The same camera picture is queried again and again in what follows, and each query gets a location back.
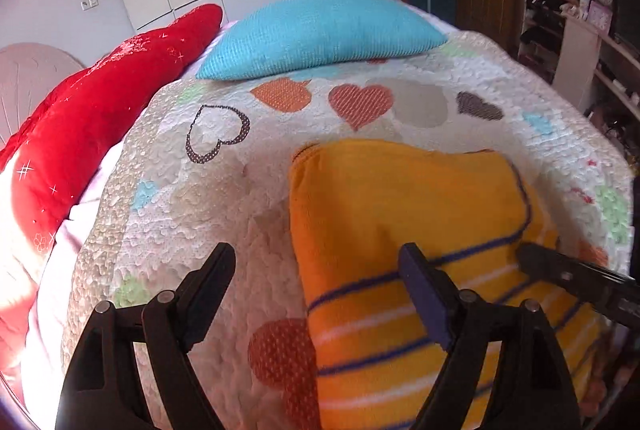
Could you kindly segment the white wall socket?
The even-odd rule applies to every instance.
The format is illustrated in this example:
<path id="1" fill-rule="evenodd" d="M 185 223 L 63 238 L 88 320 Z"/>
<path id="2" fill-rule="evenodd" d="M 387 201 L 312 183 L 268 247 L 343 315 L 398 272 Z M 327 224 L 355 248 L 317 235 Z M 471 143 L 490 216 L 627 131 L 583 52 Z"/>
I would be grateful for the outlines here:
<path id="1" fill-rule="evenodd" d="M 80 3 L 81 9 L 86 11 L 92 8 L 96 8 L 99 5 L 99 0 L 83 0 Z"/>

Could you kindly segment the red long pillow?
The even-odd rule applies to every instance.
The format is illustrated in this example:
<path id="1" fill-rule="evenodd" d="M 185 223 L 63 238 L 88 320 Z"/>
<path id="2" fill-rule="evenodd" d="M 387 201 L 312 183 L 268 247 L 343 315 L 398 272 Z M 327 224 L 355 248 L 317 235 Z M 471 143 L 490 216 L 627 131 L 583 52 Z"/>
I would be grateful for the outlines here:
<path id="1" fill-rule="evenodd" d="M 112 146 L 221 28 L 205 4 L 67 77 L 1 152 L 1 368 L 16 366 L 55 234 Z"/>

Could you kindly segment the turquoise knit pillow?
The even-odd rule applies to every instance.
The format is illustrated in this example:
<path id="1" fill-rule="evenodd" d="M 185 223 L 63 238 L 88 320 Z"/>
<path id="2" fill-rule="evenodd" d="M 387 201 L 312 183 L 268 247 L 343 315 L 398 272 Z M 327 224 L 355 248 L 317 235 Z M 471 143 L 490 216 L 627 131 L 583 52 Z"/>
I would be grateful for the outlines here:
<path id="1" fill-rule="evenodd" d="M 202 62 L 198 79 L 256 79 L 323 65 L 406 58 L 447 36 L 394 0 L 280 0 L 239 20 Z"/>

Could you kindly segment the white shelf unit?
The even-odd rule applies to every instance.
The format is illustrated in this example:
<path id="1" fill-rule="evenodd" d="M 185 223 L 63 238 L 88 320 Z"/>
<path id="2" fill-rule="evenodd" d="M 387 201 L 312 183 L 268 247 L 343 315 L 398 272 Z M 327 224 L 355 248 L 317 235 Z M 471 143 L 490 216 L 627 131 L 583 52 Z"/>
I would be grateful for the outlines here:
<path id="1" fill-rule="evenodd" d="M 639 117 L 639 49 L 587 22 L 592 0 L 524 0 L 518 60 L 587 117 L 615 102 Z"/>

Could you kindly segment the heart patterned quilt bedspread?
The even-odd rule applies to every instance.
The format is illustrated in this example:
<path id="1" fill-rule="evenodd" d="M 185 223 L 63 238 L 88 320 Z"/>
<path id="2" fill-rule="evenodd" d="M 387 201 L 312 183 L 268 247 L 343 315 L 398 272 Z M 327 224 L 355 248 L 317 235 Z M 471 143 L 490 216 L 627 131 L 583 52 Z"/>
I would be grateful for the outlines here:
<path id="1" fill-rule="evenodd" d="M 570 103 L 457 32 L 420 56 L 237 83 L 183 78 L 128 132 L 75 265 L 70 363 L 102 300 L 236 268 L 190 361 L 230 429 L 405 429 L 445 360 L 397 273 L 416 243 L 490 302 L 537 300 L 586 394 L 605 323 L 518 269 L 532 242 L 629 268 L 632 175 Z"/>

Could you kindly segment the pink alarm clock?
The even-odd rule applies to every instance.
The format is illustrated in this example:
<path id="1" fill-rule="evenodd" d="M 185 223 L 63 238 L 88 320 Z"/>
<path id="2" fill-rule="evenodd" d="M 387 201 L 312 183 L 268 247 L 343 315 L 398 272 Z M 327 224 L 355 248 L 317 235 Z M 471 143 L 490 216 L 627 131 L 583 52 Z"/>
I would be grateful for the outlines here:
<path id="1" fill-rule="evenodd" d="M 611 24 L 613 20 L 613 11 L 605 5 L 599 4 L 593 0 L 590 2 L 587 22 L 597 28 L 597 30 L 605 36 L 610 34 Z"/>

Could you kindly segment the yellow striped knit sweater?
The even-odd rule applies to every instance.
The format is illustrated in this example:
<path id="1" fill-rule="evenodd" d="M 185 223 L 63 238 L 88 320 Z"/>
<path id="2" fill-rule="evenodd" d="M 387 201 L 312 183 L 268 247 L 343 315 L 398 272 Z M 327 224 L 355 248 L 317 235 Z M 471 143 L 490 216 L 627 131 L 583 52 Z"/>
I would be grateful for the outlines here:
<path id="1" fill-rule="evenodd" d="M 598 314 L 518 265 L 559 234 L 535 189 L 500 153 L 442 153 L 347 139 L 301 150 L 290 221 L 314 381 L 326 429 L 407 429 L 450 358 L 462 429 L 477 427 L 509 332 L 538 303 L 560 366 L 588 389 Z"/>

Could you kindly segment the white round headboard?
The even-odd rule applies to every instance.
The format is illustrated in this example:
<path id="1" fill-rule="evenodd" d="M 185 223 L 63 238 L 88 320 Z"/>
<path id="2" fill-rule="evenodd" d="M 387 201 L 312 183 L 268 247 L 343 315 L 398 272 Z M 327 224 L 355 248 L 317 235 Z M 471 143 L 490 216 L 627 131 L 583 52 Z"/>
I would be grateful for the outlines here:
<path id="1" fill-rule="evenodd" d="M 5 147 L 40 102 L 66 77 L 84 68 L 64 50 L 19 42 L 0 50 L 0 139 Z"/>

